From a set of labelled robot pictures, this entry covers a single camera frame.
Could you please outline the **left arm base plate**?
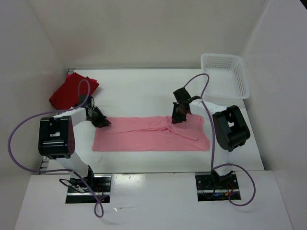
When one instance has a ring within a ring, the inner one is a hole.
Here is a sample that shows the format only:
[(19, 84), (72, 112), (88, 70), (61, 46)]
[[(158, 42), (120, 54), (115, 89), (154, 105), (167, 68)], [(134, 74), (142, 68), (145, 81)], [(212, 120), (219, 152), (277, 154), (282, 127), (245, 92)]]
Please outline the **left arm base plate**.
[[(101, 203), (110, 203), (112, 175), (95, 174), (91, 189), (101, 201)], [(79, 179), (59, 179), (59, 181), (67, 187), (66, 204), (90, 204), (95, 203), (90, 190)]]

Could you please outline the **dark red t shirt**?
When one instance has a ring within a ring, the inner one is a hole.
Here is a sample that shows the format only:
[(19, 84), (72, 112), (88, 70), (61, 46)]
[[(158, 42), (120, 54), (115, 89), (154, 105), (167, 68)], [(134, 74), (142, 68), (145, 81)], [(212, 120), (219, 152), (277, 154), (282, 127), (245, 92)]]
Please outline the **dark red t shirt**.
[(74, 72), (50, 97), (49, 102), (52, 107), (57, 110), (65, 110), (74, 107), (79, 101), (78, 86), (82, 80), (87, 80), (89, 82), (90, 95), (92, 95), (99, 86), (97, 80), (84, 77)]

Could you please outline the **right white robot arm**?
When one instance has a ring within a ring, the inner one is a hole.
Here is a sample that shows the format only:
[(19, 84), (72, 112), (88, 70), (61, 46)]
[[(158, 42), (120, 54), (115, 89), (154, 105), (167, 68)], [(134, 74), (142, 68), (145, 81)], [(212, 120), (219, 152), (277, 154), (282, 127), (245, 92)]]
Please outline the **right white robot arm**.
[(200, 96), (191, 96), (184, 87), (174, 91), (173, 95), (176, 99), (176, 102), (173, 103), (173, 124), (186, 122), (188, 115), (202, 116), (201, 108), (209, 118), (213, 135), (210, 177), (212, 186), (214, 188), (222, 188), (228, 183), (234, 172), (232, 170), (227, 174), (217, 172), (220, 168), (229, 166), (231, 169), (241, 169), (246, 173), (247, 170), (237, 164), (214, 164), (216, 143), (222, 149), (232, 152), (234, 149), (245, 145), (246, 141), (250, 138), (250, 130), (239, 107), (236, 105), (224, 107), (206, 102)]

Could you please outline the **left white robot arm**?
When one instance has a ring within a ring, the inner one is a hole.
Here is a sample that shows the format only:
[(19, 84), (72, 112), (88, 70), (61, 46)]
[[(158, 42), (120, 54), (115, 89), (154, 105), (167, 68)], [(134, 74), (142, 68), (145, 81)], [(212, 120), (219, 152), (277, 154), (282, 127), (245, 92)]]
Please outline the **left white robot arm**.
[(71, 175), (70, 184), (77, 191), (92, 191), (96, 180), (92, 168), (76, 153), (74, 127), (89, 121), (98, 129), (111, 126), (111, 122), (94, 104), (92, 96), (81, 95), (73, 110), (40, 119), (38, 150), (40, 155), (55, 160)]

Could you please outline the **light pink t shirt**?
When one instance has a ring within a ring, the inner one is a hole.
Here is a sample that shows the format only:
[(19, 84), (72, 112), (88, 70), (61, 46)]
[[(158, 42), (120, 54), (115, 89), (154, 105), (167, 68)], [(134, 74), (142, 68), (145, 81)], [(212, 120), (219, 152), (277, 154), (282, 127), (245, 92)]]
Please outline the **light pink t shirt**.
[(111, 126), (96, 129), (93, 151), (208, 151), (211, 146), (199, 115), (188, 115), (178, 124), (172, 124), (170, 116), (109, 120)]

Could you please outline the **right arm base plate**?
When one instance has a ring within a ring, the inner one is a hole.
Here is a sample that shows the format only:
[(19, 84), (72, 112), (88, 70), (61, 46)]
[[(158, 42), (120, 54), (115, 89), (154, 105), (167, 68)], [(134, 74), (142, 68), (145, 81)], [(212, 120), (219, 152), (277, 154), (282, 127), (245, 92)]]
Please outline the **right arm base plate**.
[(198, 201), (241, 200), (237, 177), (234, 172), (214, 181), (210, 172), (195, 174)]

